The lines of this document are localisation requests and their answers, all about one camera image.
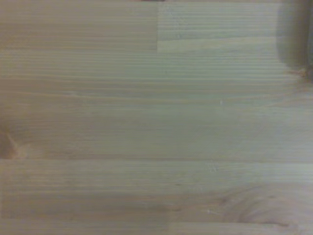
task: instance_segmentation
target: wood grain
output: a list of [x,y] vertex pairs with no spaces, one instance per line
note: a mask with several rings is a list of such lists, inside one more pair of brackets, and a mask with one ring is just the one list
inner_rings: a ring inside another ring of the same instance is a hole
[[0,234],[311,234],[308,4],[0,1]]

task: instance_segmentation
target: wooden tabletop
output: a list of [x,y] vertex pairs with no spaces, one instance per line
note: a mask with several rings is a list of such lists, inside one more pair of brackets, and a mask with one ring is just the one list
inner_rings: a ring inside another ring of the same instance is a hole
[[308,1],[0,1],[4,235],[309,235]]

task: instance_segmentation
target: wooden surface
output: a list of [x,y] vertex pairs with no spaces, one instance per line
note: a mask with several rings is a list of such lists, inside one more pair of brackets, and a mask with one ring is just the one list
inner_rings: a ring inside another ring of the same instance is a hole
[[308,1],[0,1],[0,234],[313,234]]

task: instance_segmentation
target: wooden plank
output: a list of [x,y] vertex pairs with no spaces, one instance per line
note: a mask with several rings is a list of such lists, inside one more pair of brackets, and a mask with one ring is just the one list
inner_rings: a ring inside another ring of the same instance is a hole
[[[29,3],[0,15],[0,126],[16,156],[311,162],[312,88],[286,74],[301,51],[291,43],[299,2]],[[114,25],[110,35],[135,43],[157,6],[158,40],[173,53],[94,40]],[[209,47],[199,50],[201,40]]]
[[177,223],[172,224],[173,235],[311,235],[312,225],[284,228],[276,225],[237,223]]
[[28,0],[5,8],[9,10],[0,15],[1,49],[156,50],[155,4]]
[[311,164],[7,160],[1,167],[3,218],[312,221]]
[[0,220],[0,232],[6,235],[167,235],[167,231],[167,227],[158,223]]

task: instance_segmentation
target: wood knot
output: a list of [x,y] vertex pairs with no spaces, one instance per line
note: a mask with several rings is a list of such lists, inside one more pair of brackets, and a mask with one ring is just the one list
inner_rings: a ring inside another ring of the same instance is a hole
[[0,131],[0,159],[13,159],[16,154],[16,144],[11,136]]

